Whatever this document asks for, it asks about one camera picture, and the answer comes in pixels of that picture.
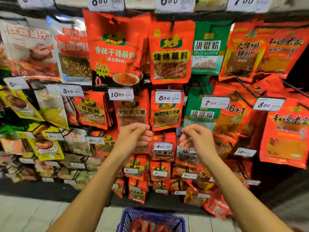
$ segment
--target shopping basket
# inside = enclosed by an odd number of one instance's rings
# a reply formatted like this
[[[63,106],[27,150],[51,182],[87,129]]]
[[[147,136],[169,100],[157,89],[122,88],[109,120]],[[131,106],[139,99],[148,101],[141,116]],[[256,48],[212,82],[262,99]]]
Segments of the shopping basket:
[[[126,208],[123,211],[121,222],[117,226],[116,232],[128,232],[132,220],[143,217],[152,222],[166,222],[173,232],[185,232],[186,225],[183,218],[173,217],[169,214],[150,213],[133,208]]]

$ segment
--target tile floor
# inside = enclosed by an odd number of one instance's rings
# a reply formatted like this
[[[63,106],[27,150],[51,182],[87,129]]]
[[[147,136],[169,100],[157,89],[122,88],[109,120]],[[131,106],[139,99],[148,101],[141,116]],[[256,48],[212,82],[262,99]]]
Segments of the tile floor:
[[[0,195],[1,232],[44,232],[64,212],[69,203]],[[105,208],[96,232],[116,232],[124,208]],[[241,232],[232,221],[219,218],[175,214],[183,217],[187,232]]]

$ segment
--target seasoning packet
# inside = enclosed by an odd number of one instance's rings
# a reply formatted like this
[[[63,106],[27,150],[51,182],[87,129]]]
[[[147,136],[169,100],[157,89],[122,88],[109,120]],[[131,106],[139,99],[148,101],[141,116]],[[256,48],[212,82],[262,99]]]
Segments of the seasoning packet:
[[[191,49],[195,23],[191,20],[153,21],[149,27],[152,84],[187,83],[191,76]]]
[[[107,87],[130,86],[139,91],[140,61],[150,15],[127,18],[87,10],[83,14],[93,90],[107,92]]]
[[[190,124],[198,124],[210,130],[214,130],[221,109],[201,108],[203,95],[211,95],[214,89],[212,85],[206,85],[206,88],[207,90],[205,88],[200,88],[189,91],[183,127]]]
[[[170,185],[171,185],[171,179],[166,179],[163,181],[154,182],[152,188],[156,193],[168,195],[170,191]]]
[[[267,27],[274,26],[274,33],[257,66],[257,73],[278,73],[286,78],[294,64],[307,47],[308,23],[285,22],[264,23]]]
[[[91,85],[91,67],[86,25],[83,18],[59,15],[46,16],[54,36],[54,47],[63,82]]]
[[[152,160],[175,161],[176,133],[156,132],[149,143]]]
[[[124,167],[126,177],[144,180],[144,172],[146,166],[145,155],[133,155]]]
[[[125,181],[121,178],[117,178],[113,185],[112,191],[122,198],[122,194],[125,192]]]
[[[211,194],[211,197],[204,204],[204,209],[211,214],[214,214],[216,217],[226,220],[227,216],[232,215],[232,212],[224,200],[223,195],[220,190],[217,188]]]
[[[12,13],[9,19],[0,20],[0,32],[12,75],[61,82],[46,20]]]
[[[226,109],[221,109],[220,115],[214,127],[214,132],[237,140],[238,133],[242,133],[244,126],[249,121],[252,108],[247,104],[254,105],[257,98],[249,93],[239,83],[216,83],[213,95],[230,97]],[[252,132],[252,127],[247,126],[246,132]]]
[[[309,151],[309,111],[299,100],[286,98],[278,111],[268,112],[260,160],[306,169]]]
[[[235,23],[227,41],[227,50],[219,74],[219,80],[238,77],[252,82],[254,72],[270,40],[269,29],[255,28],[261,23]]]
[[[192,187],[188,187],[187,194],[184,197],[184,203],[192,204],[198,207],[203,207],[211,196],[209,191],[196,192]]]
[[[133,123],[149,124],[150,101],[147,89],[140,92],[134,101],[114,101],[118,129]]]
[[[83,125],[107,130],[104,96],[103,92],[84,91],[84,97],[74,97]]]
[[[177,146],[175,163],[184,166],[197,167],[200,162],[195,151],[185,150],[180,146]]]
[[[151,180],[153,182],[171,178],[171,163],[163,161],[150,162]]]
[[[57,140],[50,139],[46,132],[59,133],[54,126],[46,126],[38,123],[29,125],[29,132],[32,132],[36,139],[28,139],[35,155],[39,160],[62,160],[64,155]]]
[[[180,127],[184,92],[181,91],[180,103],[156,103],[156,90],[151,92],[150,124],[153,131]]]
[[[71,128],[70,131],[61,131],[66,143],[68,144],[70,153],[92,156],[90,144],[86,141],[86,130]]]
[[[219,75],[231,21],[195,21],[192,73]]]
[[[192,182],[193,179],[197,178],[196,168],[174,164],[172,178]]]
[[[44,120],[68,130],[68,119],[59,89],[54,85],[45,85],[44,89],[35,90],[34,93]]]
[[[187,192],[187,188],[188,186],[185,184],[184,181],[179,179],[171,179],[170,191],[172,195],[184,195],[184,193]]]
[[[134,178],[129,178],[129,199],[145,203],[147,192],[147,182]]]
[[[41,114],[28,101],[22,90],[10,90],[0,86],[0,99],[2,103],[10,107],[20,118],[44,121]]]
[[[104,144],[95,144],[96,154],[97,156],[108,156],[110,152],[113,150],[115,141],[117,140],[119,131],[114,128],[112,130],[107,131],[93,131],[93,136],[103,137]]]

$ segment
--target white price tag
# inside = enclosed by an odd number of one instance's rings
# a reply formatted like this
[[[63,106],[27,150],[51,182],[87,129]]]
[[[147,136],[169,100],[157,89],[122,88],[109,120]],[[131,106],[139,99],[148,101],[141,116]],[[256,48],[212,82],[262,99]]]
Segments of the white price tag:
[[[89,144],[102,144],[104,145],[103,137],[86,136],[86,142]]]
[[[70,185],[71,185],[71,184],[75,184],[75,183],[76,183],[76,181],[74,181],[74,180],[67,180],[67,179],[65,179],[65,180],[64,180],[64,183],[65,183],[65,184],[70,184]]]
[[[160,176],[160,177],[167,177],[168,176],[168,172],[167,171],[154,170],[152,175]]]
[[[30,89],[25,78],[22,76],[17,77],[6,77],[3,79],[9,89],[20,90],[20,89]]]
[[[46,133],[46,136],[51,140],[59,140],[59,141],[64,140],[64,137],[62,136],[61,133]]]
[[[155,92],[155,103],[181,103],[181,91],[158,91]]]
[[[33,159],[19,158],[19,161],[24,163],[24,164],[34,164],[34,160]]]
[[[195,0],[154,0],[155,12],[193,12]]]
[[[199,193],[197,196],[201,197],[201,198],[207,198],[207,199],[209,199],[211,197],[210,195],[202,194],[202,193]]]
[[[61,95],[70,97],[83,97],[84,92],[80,85],[57,85]]]
[[[42,181],[44,182],[55,182],[52,178],[42,178]]]
[[[30,139],[35,139],[34,135],[32,132],[24,132],[24,131],[16,131],[16,135],[19,138],[30,138]]]
[[[18,0],[18,3],[25,9],[46,8],[54,5],[53,0]]]
[[[272,0],[229,0],[226,11],[267,12]]]
[[[54,167],[58,167],[58,168],[60,167],[60,165],[56,161],[44,161],[44,163],[48,166],[54,166]]]
[[[76,169],[85,169],[86,168],[85,164],[82,164],[82,163],[73,163],[73,162],[71,162],[71,165],[74,168],[76,168]]]
[[[237,151],[234,153],[234,155],[252,157],[255,155],[256,152],[257,152],[256,150],[238,148]]]
[[[167,190],[167,189],[156,189],[155,192],[156,192],[156,193],[167,194],[167,193],[168,193],[168,190]]]
[[[124,173],[137,174],[138,173],[138,169],[137,168],[123,168],[123,172]]]
[[[175,191],[175,195],[186,195],[187,191]]]
[[[197,174],[183,172],[181,177],[182,178],[196,179]]]
[[[204,96],[202,99],[201,108],[226,109],[229,102],[230,97]]]
[[[252,186],[258,186],[261,183],[259,180],[244,180],[243,184],[246,185],[252,185]]]
[[[154,150],[171,151],[172,149],[173,149],[172,143],[166,143],[166,142],[155,142],[154,143]]]
[[[120,11],[125,9],[124,0],[87,0],[91,11]]]
[[[261,111],[277,111],[284,104],[283,98],[258,98],[253,109]]]
[[[134,93],[132,88],[109,88],[108,89],[109,100],[129,101],[134,99]]]
[[[140,187],[130,186],[131,191],[141,191]]]

